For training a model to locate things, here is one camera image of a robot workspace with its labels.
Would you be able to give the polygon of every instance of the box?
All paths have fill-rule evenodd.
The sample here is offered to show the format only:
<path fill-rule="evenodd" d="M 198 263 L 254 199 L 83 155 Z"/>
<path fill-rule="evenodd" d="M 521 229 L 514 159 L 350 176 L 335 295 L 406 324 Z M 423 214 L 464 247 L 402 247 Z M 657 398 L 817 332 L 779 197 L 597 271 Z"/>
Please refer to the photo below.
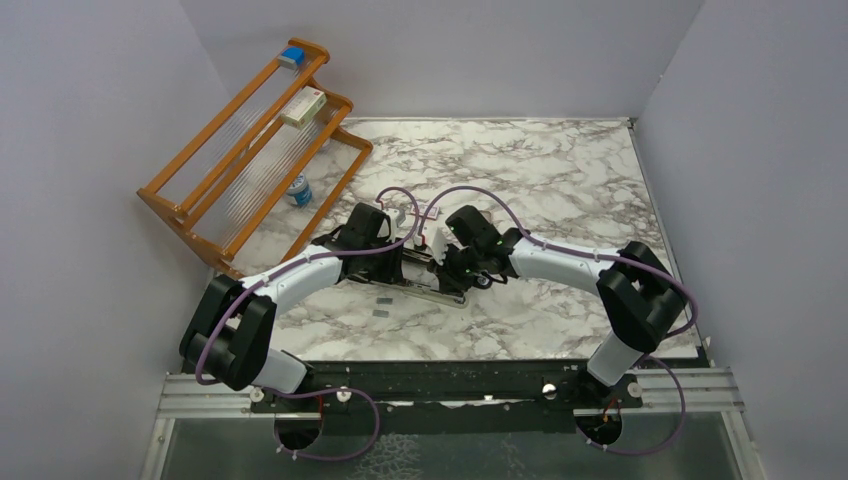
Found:
<path fill-rule="evenodd" d="M 324 92 L 312 87 L 303 87 L 283 107 L 280 111 L 280 117 L 286 125 L 300 129 L 309 123 L 326 103 L 327 96 L 324 95 Z"/>

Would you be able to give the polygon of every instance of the gray wall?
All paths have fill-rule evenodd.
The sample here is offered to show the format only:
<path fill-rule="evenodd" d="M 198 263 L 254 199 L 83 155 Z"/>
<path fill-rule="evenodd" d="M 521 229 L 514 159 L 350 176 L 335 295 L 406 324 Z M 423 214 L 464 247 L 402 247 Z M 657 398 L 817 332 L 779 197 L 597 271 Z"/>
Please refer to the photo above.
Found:
<path fill-rule="evenodd" d="M 844 478 L 848 2 L 707 0 L 637 124 L 771 479 Z"/>
<path fill-rule="evenodd" d="M 181 0 L 229 93 L 292 36 L 358 116 L 636 116 L 701 0 Z"/>
<path fill-rule="evenodd" d="M 0 469 L 135 478 L 204 270 L 135 196 L 226 92 L 176 0 L 0 6 Z"/>

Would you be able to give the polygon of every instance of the white marble surface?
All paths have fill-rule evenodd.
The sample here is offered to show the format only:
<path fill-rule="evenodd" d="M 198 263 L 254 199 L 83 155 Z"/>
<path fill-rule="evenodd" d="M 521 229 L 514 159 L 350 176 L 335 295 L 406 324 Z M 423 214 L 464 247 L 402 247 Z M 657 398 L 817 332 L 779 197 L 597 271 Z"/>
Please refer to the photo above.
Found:
<path fill-rule="evenodd" d="M 387 186 L 405 187 L 424 202 L 469 184 L 497 193 L 526 228 L 546 238 L 597 247 L 635 239 L 666 261 L 623 121 L 352 120 L 346 126 L 374 142 L 374 153 L 315 235 L 343 223 L 356 202 L 373 201 Z M 300 210 L 281 201 L 236 266 L 252 274 L 278 263 L 354 154 L 336 144 L 313 160 L 306 175 L 315 201 Z M 400 194 L 387 198 L 407 207 Z M 465 204 L 490 212 L 501 231 L 511 226 L 493 201 L 473 192 L 445 197 L 438 221 Z M 377 297 L 393 303 L 378 305 Z M 600 300 L 563 285 L 519 279 L 472 289 L 468 297 L 471 304 L 457 309 L 343 282 L 278 317 L 271 343 L 306 360 L 587 358 L 609 332 Z M 378 309 L 389 316 L 374 316 Z M 657 353 L 692 357 L 696 341 L 694 333 L 681 335 Z"/>

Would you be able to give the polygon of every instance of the white wall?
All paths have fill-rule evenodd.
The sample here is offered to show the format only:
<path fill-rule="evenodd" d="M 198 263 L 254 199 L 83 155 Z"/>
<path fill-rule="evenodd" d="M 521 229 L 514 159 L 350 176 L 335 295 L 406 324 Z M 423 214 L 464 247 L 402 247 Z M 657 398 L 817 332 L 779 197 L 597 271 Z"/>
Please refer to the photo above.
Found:
<path fill-rule="evenodd" d="M 637 123 L 769 478 L 845 478 L 848 2 L 706 0 Z"/>
<path fill-rule="evenodd" d="M 357 116 L 636 116 L 702 0 L 181 0 L 229 93 L 292 36 Z"/>
<path fill-rule="evenodd" d="M 204 269 L 135 196 L 226 102 L 176 0 L 0 6 L 0 470 L 135 478 Z"/>

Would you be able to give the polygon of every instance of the cable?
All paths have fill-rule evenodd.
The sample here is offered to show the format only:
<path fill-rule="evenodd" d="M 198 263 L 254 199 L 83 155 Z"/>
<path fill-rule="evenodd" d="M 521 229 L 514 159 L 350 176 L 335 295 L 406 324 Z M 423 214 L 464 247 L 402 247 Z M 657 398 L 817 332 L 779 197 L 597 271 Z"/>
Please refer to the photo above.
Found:
<path fill-rule="evenodd" d="M 370 450 L 371 447 L 373 447 L 375 443 L 377 443 L 377 437 L 379 437 L 379 435 L 380 435 L 380 410 L 377 408 L 377 402 L 375 402 L 373 398 L 371 398 L 367 393 L 363 392 L 362 390 L 358 390 L 356 388 L 327 388 L 327 389 L 324 389 L 324 390 L 318 390 L 318 391 L 315 391 L 315 392 L 308 392 L 308 393 L 283 393 L 283 392 L 280 392 L 279 390 L 275 390 L 273 388 L 268 388 L 268 387 L 262 387 L 262 388 L 264 388 L 265 390 L 268 390 L 269 392 L 273 393 L 274 395 L 277 395 L 278 397 L 289 398 L 289 399 L 292 399 L 292 400 L 297 400 L 297 399 L 301 399 L 301 398 L 317 397 L 317 396 L 320 396 L 320 395 L 328 395 L 328 394 L 336 393 L 336 392 L 350 392 L 350 393 L 354 393 L 354 394 L 359 395 L 360 397 L 364 398 L 365 401 L 368 402 L 368 404 L 371 406 L 371 410 L 374 411 L 374 431 L 371 433 L 371 437 L 368 438 L 368 442 L 365 443 L 365 446 L 360 448 L 359 450 L 353 452 L 353 453 L 348 453 L 346 455 L 339 455 L 337 457 L 325 457 L 323 455 L 314 455 L 314 454 L 311 454 L 311 453 L 301 453 L 299 450 L 289 450 L 280 441 L 279 431 L 277 429 L 277 426 L 275 425 L 274 426 L 274 441 L 277 442 L 277 452 L 278 453 L 279 452 L 290 453 L 292 455 L 292 459 L 294 459 L 294 460 L 297 460 L 298 458 L 308 458 L 310 460 L 318 460 L 318 461 L 322 461 L 322 462 L 344 462 L 346 460 L 350 460 L 350 459 L 353 459 L 353 458 L 356 458 L 356 457 L 362 455 L 363 453 Z"/>
<path fill-rule="evenodd" d="M 395 242 L 391 245 L 387 245 L 385 247 L 372 248 L 372 249 L 369 249 L 369 250 L 344 250 L 344 251 L 337 251 L 337 252 L 319 253 L 317 255 L 313 255 L 311 257 L 311 260 L 319 260 L 319 259 L 322 259 L 322 258 L 330 258 L 330 257 L 350 257 L 350 256 L 353 256 L 353 255 L 376 255 L 378 253 L 385 253 L 385 252 L 388 252 L 389 250 L 392 250 L 392 249 L 395 249 L 395 248 L 398 248 L 398 247 L 402 247 L 403 244 L 406 243 L 407 240 L 412 238 L 412 235 L 415 234 L 415 227 L 418 226 L 418 223 L 419 223 L 419 220 L 420 220 L 420 216 L 418 215 L 418 213 L 419 213 L 418 212 L 418 202 L 415 201 L 415 197 L 412 196 L 412 194 L 409 192 L 409 190 L 406 190 L 405 188 L 401 188 L 401 187 L 384 188 L 379 194 L 377 194 L 376 201 L 380 202 L 380 198 L 382 198 L 383 195 L 386 194 L 386 192 L 390 192 L 390 191 L 401 192 L 404 195 L 406 195 L 407 197 L 409 197 L 409 200 L 412 202 L 412 206 L 415 209 L 415 219 L 412 222 L 412 228 L 409 230 L 409 233 L 407 233 L 405 237 L 403 237 L 402 239 L 398 240 L 397 242 Z M 295 267 L 299 267 L 299 266 L 303 265 L 304 263 L 307 263 L 307 260 L 305 258 L 299 258 L 297 260 L 294 260 L 293 262 L 286 264 L 283 268 L 275 271 L 271 275 L 268 275 L 267 280 L 269 280 L 269 281 L 274 280 L 275 278 L 279 277 L 280 275 L 288 272 L 289 270 L 291 270 Z M 233 316 L 233 314 L 238 309 L 239 305 L 241 305 L 241 303 L 247 297 L 249 297 L 253 292 L 255 292 L 256 290 L 259 290 L 260 288 L 264 287 L 265 285 L 266 285 L 265 279 L 261 279 L 261 280 L 257 281 L 256 283 L 254 283 L 253 285 L 244 289 L 244 291 L 241 292 L 241 295 L 236 297 L 235 301 L 233 301 L 233 303 L 230 304 L 230 307 L 227 308 L 227 311 L 225 311 L 224 314 L 221 315 L 221 319 L 218 320 L 218 324 L 215 325 L 215 329 L 212 330 L 212 334 L 209 335 L 209 339 L 206 341 L 206 345 L 203 347 L 203 351 L 200 352 L 200 357 L 197 359 L 197 366 L 194 369 L 194 378 L 195 378 L 195 380 L 197 380 L 197 383 L 199 383 L 201 385 L 215 385 L 216 383 L 221 383 L 220 380 L 217 380 L 217 379 L 214 379 L 214 378 L 213 379 L 203 378 L 203 367 L 206 365 L 206 359 L 209 358 L 209 352 L 212 350 L 212 345 L 215 343 L 215 340 L 218 339 L 218 335 L 221 334 L 221 331 L 224 329 L 224 326 L 227 324 L 227 320 L 229 320 Z"/>
<path fill-rule="evenodd" d="M 506 202 L 504 202 L 503 200 L 498 198 L 497 195 L 486 190 L 485 188 L 475 187 L 475 186 L 472 186 L 472 185 L 459 185 L 459 186 L 456 186 L 456 187 L 451 187 L 451 188 L 448 188 L 447 190 L 444 190 L 443 192 L 439 193 L 438 195 L 436 195 L 436 197 L 433 198 L 430 201 L 430 204 L 427 205 L 427 209 L 424 210 L 424 215 L 422 216 L 421 223 L 418 225 L 418 235 L 423 235 L 423 233 L 424 233 L 424 222 L 427 221 L 427 214 L 430 213 L 430 210 L 436 205 L 436 202 L 438 202 L 442 197 L 444 197 L 448 193 L 455 192 L 457 190 L 472 190 L 472 191 L 480 192 L 484 195 L 488 195 L 489 197 L 491 197 L 494 201 L 496 201 L 501 206 L 501 208 L 504 209 L 504 211 L 506 211 L 506 213 L 510 216 L 510 218 L 512 218 L 512 221 L 515 223 L 515 226 L 518 228 L 518 231 L 521 232 L 521 235 L 524 236 L 524 238 L 526 238 L 530 243 L 537 245 L 537 246 L 540 246 L 540 247 L 544 246 L 545 248 L 551 249 L 555 252 L 565 253 L 567 255 L 574 255 L 576 257 L 587 258 L 587 259 L 592 259 L 592 260 L 595 259 L 594 253 L 581 252 L 579 250 L 574 250 L 574 249 L 571 249 L 571 248 L 568 248 L 568 247 L 561 247 L 559 245 L 552 245 L 552 244 L 549 244 L 549 243 L 545 243 L 545 242 L 543 242 L 543 241 L 541 241 L 537 238 L 534 238 L 532 235 L 530 235 L 530 232 L 528 232 L 527 230 L 524 229 L 524 226 L 521 225 L 521 221 L 518 220 L 518 217 L 515 216 L 515 212 L 513 212 L 512 209 L 509 208 L 509 205 L 507 205 Z M 695 322 L 698 319 L 698 312 L 699 312 L 698 302 L 695 300 L 694 293 L 692 293 L 692 291 L 689 290 L 688 287 L 686 287 L 685 285 L 680 283 L 679 280 L 677 280 L 676 278 L 672 277 L 671 275 L 663 272 L 662 270 L 656 269 L 656 268 L 654 268 L 650 265 L 645 265 L 644 263 L 637 262 L 635 260 L 631 260 L 629 258 L 624 258 L 624 257 L 618 256 L 618 255 L 600 254 L 600 255 L 597 255 L 597 258 L 599 260 L 604 260 L 604 261 L 608 261 L 608 262 L 621 262 L 621 263 L 630 265 L 632 267 L 638 268 L 640 270 L 643 270 L 645 272 L 648 272 L 648 273 L 650 273 L 654 276 L 657 276 L 657 277 L 665 280 L 666 282 L 670 283 L 678 293 L 680 293 L 684 297 L 686 297 L 686 300 L 689 302 L 689 306 L 692 309 L 692 315 L 689 317 L 689 321 L 687 321 L 686 324 L 683 325 L 682 327 L 668 332 L 666 334 L 665 338 L 671 338 L 671 337 L 680 335 L 681 333 L 685 332 L 686 330 L 689 330 L 690 328 L 692 328 L 693 325 L 695 325 Z"/>
<path fill-rule="evenodd" d="M 674 374 L 674 372 L 671 370 L 671 367 L 666 365 L 665 362 L 663 362 L 659 358 L 654 358 L 651 356 L 646 356 L 644 358 L 646 360 L 651 360 L 660 367 L 664 368 L 665 371 L 668 372 L 669 375 L 671 375 L 671 379 L 674 380 L 674 385 L 677 387 L 677 393 L 680 395 L 680 421 L 677 422 L 677 426 L 674 428 L 674 431 L 671 432 L 671 435 L 669 435 L 668 438 L 666 438 L 662 443 L 655 447 L 647 448 L 644 450 L 627 450 L 622 448 L 610 447 L 609 445 L 601 445 L 589 439 L 589 437 L 587 437 L 586 434 L 578 428 L 577 431 L 580 432 L 580 435 L 583 435 L 588 445 L 591 445 L 599 450 L 603 450 L 606 453 L 624 455 L 627 457 L 641 457 L 643 455 L 651 455 L 657 453 L 660 450 L 665 450 L 666 448 L 671 446 L 671 444 L 677 441 L 677 439 L 680 437 L 681 432 L 683 432 L 683 424 L 686 422 L 686 398 L 683 395 L 683 386 L 680 385 L 680 379 L 677 378 L 677 375 Z"/>

